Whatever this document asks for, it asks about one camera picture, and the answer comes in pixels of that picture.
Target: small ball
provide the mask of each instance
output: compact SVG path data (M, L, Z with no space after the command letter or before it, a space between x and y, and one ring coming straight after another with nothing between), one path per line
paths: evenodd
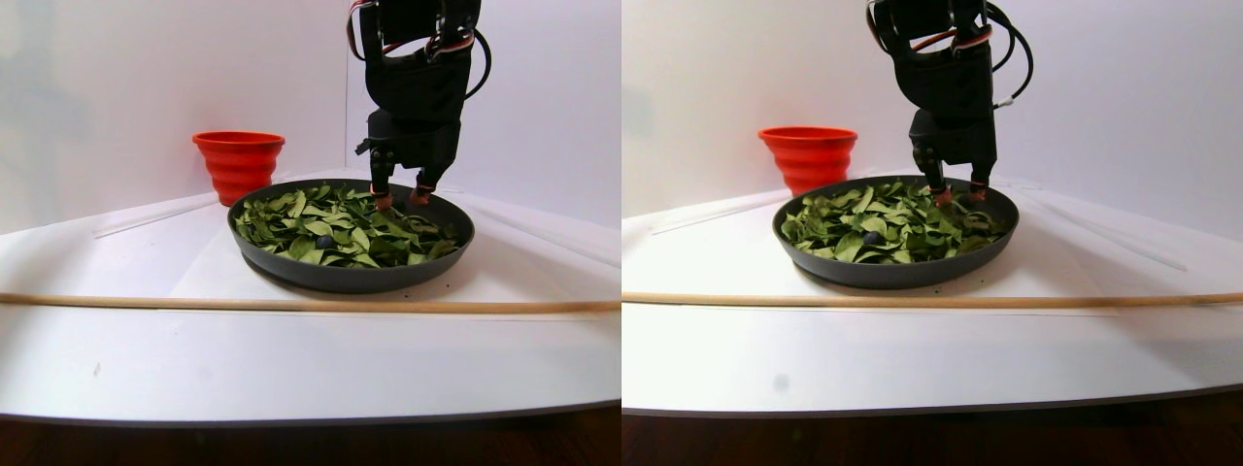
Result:
M332 235L321 235L314 239L314 247L321 250L333 249L337 247L337 240Z
M879 245L881 242L885 242L885 236L883 236L880 231L869 231L866 235L863 235L863 244L868 246Z

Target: white wall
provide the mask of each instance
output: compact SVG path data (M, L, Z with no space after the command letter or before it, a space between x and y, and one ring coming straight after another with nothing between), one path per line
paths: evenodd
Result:
M190 135L287 138L341 167L344 7L0 0L0 232L211 190Z
M441 183L471 194L619 227L622 217L618 0L484 1L492 75L462 111L457 160ZM472 72L484 68L475 50ZM347 164L375 104L365 67L349 65Z
M851 128L851 168L901 168L915 107L863 5L623 0L625 214L783 188L771 126Z
M755 137L767 126L854 128L854 168L914 169L914 107L864 1L623 1L628 215L782 188ZM997 4L1037 62L998 112L997 174L1243 239L1243 4ZM997 75L998 98L1023 77L1017 60Z

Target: white table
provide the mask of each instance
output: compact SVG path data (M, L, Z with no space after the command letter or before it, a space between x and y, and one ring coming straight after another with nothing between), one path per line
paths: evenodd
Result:
M365 178L322 173L300 178ZM444 193L476 239L433 282L359 299L618 299L620 231ZM94 239L104 224L214 194L0 236L0 290L317 298L245 266L215 204ZM503 215L503 221L492 215ZM409 316L0 306L0 415L66 423L348 423L552 413L620 400L612 314Z
M788 193L623 224L630 292L1104 296L1237 292L1243 245L1048 191L1019 204L1014 241L951 283L875 292L798 272L771 231ZM1162 265L1054 215L1094 219ZM767 206L667 230L742 205ZM773 309L625 304L623 410L670 416L856 416L1075 405L1243 384L1238 307Z

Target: black wire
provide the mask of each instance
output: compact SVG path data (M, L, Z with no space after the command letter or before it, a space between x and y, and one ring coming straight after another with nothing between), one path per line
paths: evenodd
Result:
M997 5L993 5L993 4L988 4L988 7L986 10L986 16L988 16L988 19L991 19L993 21L997 21L998 19L1001 19L1002 21L1009 22L1009 17L1006 17L1006 14L1002 12L1001 10L998 10ZM997 70L1001 70L1002 66L1004 66L1006 62L1009 61L1009 57L1012 55L1014 55L1014 34L1009 32L1007 35L1011 39L1009 48L1006 50L1006 56L1002 57L1002 60L998 61L997 65L993 65L993 72L997 72Z
M466 98L470 98L470 96L479 92L479 89L484 87L484 83L487 82L487 76L492 73L492 47L487 46L487 39L484 37L484 34L479 30L475 30L475 37L479 39L479 43L484 46L484 77L479 80L479 85L475 85L474 89L466 93Z
M1032 60L1032 46L1027 43L1027 37L1023 37L1023 32L1019 32L1018 27L1014 27L1014 25L1009 22L1009 17L1007 17L999 7L996 5L992 5L992 7L997 12L997 17L993 19L993 21L1002 25L1002 27L1006 27L1006 31L1008 31L1012 37L1018 39L1018 42L1023 45L1023 55L1027 56L1027 78L1023 80L1023 86L1019 86L1018 91L1014 91L1014 93L1011 94L1011 99L1014 99L1018 98L1018 96L1027 89L1027 85L1032 82L1032 75L1035 72L1035 61Z

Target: wooden dowel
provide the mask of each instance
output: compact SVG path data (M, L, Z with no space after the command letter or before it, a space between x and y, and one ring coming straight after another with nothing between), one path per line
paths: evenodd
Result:
M285 311L408 314L558 314L577 312L613 312L622 308L620 301L496 303L415 301L369 302L311 299L134 298L22 293L0 293L0 303L131 309Z
M1243 293L1119 297L883 297L883 296L728 296L622 293L622 302L644 304L824 307L824 308L956 308L1064 309L1091 307L1218 306L1243 303Z

